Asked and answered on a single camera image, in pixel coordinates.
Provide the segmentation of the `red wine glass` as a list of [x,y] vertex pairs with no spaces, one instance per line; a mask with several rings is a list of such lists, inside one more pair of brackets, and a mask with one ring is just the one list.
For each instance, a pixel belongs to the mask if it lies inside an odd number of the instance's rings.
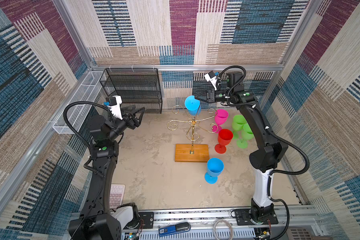
[[232,139],[233,132],[228,129],[222,129],[218,133],[218,144],[214,147],[215,151],[219,154],[224,154],[226,152],[226,146],[230,144]]

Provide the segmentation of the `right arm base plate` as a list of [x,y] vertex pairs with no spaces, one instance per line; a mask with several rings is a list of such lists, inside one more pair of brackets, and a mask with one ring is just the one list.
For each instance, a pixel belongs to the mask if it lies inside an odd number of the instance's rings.
[[236,209],[234,212],[234,218],[238,226],[254,226],[254,225],[277,225],[279,223],[274,210],[260,211],[252,213],[250,208]]

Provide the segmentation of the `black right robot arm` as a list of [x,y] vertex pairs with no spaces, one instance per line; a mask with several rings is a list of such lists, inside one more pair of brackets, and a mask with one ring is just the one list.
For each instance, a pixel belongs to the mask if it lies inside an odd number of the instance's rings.
[[[276,219],[274,204],[282,203],[286,211],[284,229],[277,236],[271,231],[256,236],[257,240],[279,240],[288,230],[290,211],[283,199],[272,197],[273,176],[274,174],[301,175],[308,171],[310,161],[303,150],[274,133],[269,121],[258,107],[256,95],[253,91],[245,89],[243,85],[246,74],[247,71],[242,66],[229,66],[219,73],[210,71],[203,77],[212,84],[212,88],[196,95],[195,99],[206,103],[220,102],[224,106],[236,108],[248,123],[257,144],[257,150],[249,155],[250,164],[255,170],[255,191],[250,208],[233,210],[231,217],[239,226],[266,224],[271,227],[271,221]],[[292,147],[303,157],[303,169],[295,172],[277,169],[288,147]]]

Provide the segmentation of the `green wine glass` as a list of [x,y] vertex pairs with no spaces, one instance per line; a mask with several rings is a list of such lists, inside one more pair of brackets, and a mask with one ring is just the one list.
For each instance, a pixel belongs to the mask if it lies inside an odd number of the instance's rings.
[[243,126],[247,124],[247,120],[242,115],[235,115],[232,120],[233,139],[238,140]]
[[241,139],[237,140],[236,144],[241,149],[246,149],[248,147],[248,141],[254,138],[254,134],[248,123],[243,125],[241,130]]

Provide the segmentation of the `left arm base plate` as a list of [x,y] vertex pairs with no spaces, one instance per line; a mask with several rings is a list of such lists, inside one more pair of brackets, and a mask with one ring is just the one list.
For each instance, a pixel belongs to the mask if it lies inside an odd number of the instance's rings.
[[154,227],[154,212],[139,212],[140,221],[137,229],[153,229]]

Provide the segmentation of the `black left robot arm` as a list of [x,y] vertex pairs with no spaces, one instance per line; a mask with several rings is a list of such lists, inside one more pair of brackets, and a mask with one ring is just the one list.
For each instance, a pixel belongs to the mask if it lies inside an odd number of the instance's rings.
[[[88,121],[92,136],[86,140],[70,123],[68,111],[76,105],[92,105],[108,112],[108,116],[95,115]],[[115,102],[106,105],[88,101],[68,104],[63,112],[64,121],[73,133],[90,151],[89,160],[84,168],[92,172],[89,192],[85,205],[76,220],[70,221],[68,232],[72,240],[119,240],[124,228],[139,229],[142,220],[135,203],[110,206],[112,178],[118,163],[119,145],[126,129],[134,130],[142,123],[146,109],[135,105],[121,108],[121,118],[116,118],[111,108]]]

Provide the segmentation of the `blue wine glass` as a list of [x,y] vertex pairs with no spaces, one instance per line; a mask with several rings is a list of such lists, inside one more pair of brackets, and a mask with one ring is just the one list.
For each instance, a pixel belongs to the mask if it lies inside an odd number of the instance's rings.
[[215,184],[218,181],[218,176],[224,170],[224,163],[218,158],[211,158],[207,162],[207,172],[204,175],[204,179],[209,184]]
[[197,116],[201,111],[200,100],[197,100],[193,95],[187,97],[184,104],[191,116]]

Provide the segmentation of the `magenta wine glass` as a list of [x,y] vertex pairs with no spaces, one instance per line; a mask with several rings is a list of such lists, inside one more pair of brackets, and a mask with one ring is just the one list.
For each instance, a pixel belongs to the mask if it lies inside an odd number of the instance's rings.
[[219,109],[215,113],[215,125],[212,126],[213,133],[219,133],[222,130],[222,125],[226,122],[227,118],[229,117],[228,111],[224,109]]

